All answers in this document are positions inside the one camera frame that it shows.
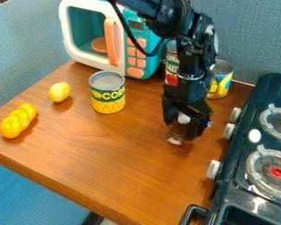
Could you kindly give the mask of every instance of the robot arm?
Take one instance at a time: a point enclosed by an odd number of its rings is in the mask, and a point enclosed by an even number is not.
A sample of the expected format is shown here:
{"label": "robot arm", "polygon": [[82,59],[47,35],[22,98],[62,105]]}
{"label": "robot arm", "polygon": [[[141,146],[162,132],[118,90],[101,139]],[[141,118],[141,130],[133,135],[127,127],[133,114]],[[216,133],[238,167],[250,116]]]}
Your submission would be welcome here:
{"label": "robot arm", "polygon": [[[108,1],[117,12],[128,37],[143,54],[155,55],[164,39],[177,40],[178,85],[164,85],[163,118],[171,126],[179,124],[179,116],[189,117],[189,122],[183,123],[183,140],[195,140],[212,124],[212,110],[205,102],[206,82],[213,75],[211,70],[217,54],[218,41],[212,19],[196,13],[191,8],[191,0]],[[137,11],[146,19],[148,27],[162,38],[151,53],[138,44],[116,3]]]}

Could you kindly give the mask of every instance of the yellow can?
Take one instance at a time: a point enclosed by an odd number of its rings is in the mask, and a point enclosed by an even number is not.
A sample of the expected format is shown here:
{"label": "yellow can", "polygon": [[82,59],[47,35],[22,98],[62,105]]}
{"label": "yellow can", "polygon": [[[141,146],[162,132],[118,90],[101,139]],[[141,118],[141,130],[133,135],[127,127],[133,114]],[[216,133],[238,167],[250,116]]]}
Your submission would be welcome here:
{"label": "yellow can", "polygon": [[100,71],[89,79],[92,107],[99,113],[110,114],[125,106],[125,78],[116,72]]}
{"label": "yellow can", "polygon": [[214,77],[208,85],[208,98],[224,98],[229,91],[234,69],[226,61],[216,60],[213,68]]}

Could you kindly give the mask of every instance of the cable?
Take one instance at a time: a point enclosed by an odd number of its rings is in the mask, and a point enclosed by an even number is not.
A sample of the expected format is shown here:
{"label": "cable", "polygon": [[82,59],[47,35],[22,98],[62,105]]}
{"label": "cable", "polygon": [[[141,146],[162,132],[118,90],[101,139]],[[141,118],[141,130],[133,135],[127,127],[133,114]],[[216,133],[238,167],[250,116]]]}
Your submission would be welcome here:
{"label": "cable", "polygon": [[145,56],[155,56],[158,51],[159,48],[161,47],[164,38],[161,37],[161,40],[159,41],[159,43],[155,46],[155,48],[152,50],[152,52],[148,53],[144,48],[142,48],[139,44],[139,42],[134,38],[128,24],[126,23],[122,13],[119,10],[119,7],[116,5],[115,1],[113,0],[108,0],[108,2],[112,5],[112,8],[115,10],[115,12],[117,13],[119,20],[121,22],[121,24],[124,27],[125,32],[127,33],[129,39],[131,40],[131,42],[136,46],[137,49],[139,49]]}

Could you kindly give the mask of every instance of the teal microwave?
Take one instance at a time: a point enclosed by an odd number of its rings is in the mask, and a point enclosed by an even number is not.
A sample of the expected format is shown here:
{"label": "teal microwave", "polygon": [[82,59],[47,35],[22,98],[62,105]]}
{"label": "teal microwave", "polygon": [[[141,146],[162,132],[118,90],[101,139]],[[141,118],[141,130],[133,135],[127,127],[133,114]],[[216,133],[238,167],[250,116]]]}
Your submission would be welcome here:
{"label": "teal microwave", "polygon": [[[139,44],[148,52],[153,50],[160,38],[136,12],[119,8]],[[59,17],[64,46],[77,62],[137,79],[151,77],[160,65],[162,52],[153,57],[142,54],[106,1],[63,0]]]}

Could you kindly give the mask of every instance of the can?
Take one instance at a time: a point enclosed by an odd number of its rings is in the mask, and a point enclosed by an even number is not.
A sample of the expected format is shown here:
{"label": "can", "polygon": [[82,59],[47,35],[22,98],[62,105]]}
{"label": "can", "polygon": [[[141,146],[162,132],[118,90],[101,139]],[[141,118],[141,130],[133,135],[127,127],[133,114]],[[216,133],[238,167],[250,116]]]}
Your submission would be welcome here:
{"label": "can", "polygon": [[164,82],[168,85],[178,85],[177,71],[179,60],[177,54],[177,42],[171,40],[167,44],[166,61],[165,61]]}
{"label": "can", "polygon": [[116,72],[100,71],[89,79],[92,107],[99,113],[110,114],[125,106],[125,78]]}
{"label": "can", "polygon": [[216,60],[213,67],[214,77],[208,86],[208,98],[224,98],[229,91],[234,68],[226,61]]}

